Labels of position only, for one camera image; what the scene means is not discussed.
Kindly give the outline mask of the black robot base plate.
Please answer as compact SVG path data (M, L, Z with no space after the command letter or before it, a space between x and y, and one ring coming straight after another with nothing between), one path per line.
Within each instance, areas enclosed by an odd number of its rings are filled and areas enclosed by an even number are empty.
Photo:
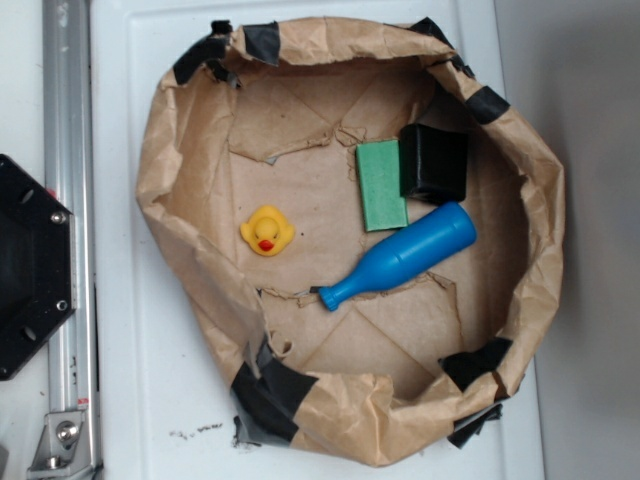
M1 156L1 379L30 361L74 312L73 214Z

